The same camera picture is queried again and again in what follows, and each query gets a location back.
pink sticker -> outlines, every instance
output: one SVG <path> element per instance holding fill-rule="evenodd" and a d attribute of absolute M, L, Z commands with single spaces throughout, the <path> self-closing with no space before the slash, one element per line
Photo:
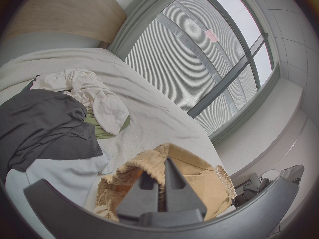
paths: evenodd
<path fill-rule="evenodd" d="M 219 42 L 217 35 L 213 32 L 213 30 L 208 29 L 205 31 L 206 36 L 210 39 L 211 42 Z"/>

wooden headboard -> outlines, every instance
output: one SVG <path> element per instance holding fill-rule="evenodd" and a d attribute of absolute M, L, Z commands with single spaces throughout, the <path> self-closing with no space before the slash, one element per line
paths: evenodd
<path fill-rule="evenodd" d="M 5 39 L 28 32 L 61 31 L 111 43 L 125 19 L 116 0 L 28 0 Z"/>

bed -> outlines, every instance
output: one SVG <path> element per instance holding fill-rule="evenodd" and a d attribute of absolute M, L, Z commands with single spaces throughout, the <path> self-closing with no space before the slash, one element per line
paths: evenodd
<path fill-rule="evenodd" d="M 201 125 L 129 65 L 105 49 L 52 49 L 11 60 L 0 68 L 0 104 L 19 93 L 36 75 L 66 68 L 93 71 L 129 110 L 131 122 L 126 129 L 116 137 L 98 140 L 113 154 L 110 160 L 113 171 L 141 151 L 154 149 L 166 142 L 193 152 L 212 166 L 223 166 Z M 97 176 L 84 205 L 90 211 L 94 209 L 101 176 Z M 19 185 L 12 188 L 21 190 Z M 15 205 L 21 205 L 17 201 L 22 200 L 14 201 Z"/>

sky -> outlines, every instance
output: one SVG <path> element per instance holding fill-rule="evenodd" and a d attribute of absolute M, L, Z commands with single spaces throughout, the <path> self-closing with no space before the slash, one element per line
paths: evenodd
<path fill-rule="evenodd" d="M 233 18 L 249 47 L 260 36 L 260 31 L 241 0 L 217 0 Z M 271 73 L 271 65 L 266 46 L 263 45 L 254 57 L 258 71 L 260 85 L 262 86 Z"/>

window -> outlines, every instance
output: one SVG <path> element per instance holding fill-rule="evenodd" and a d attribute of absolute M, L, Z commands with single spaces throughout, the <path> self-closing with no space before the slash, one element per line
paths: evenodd
<path fill-rule="evenodd" d="M 270 75 L 266 37 L 241 0 L 175 0 L 144 30 L 125 62 L 210 135 Z"/>

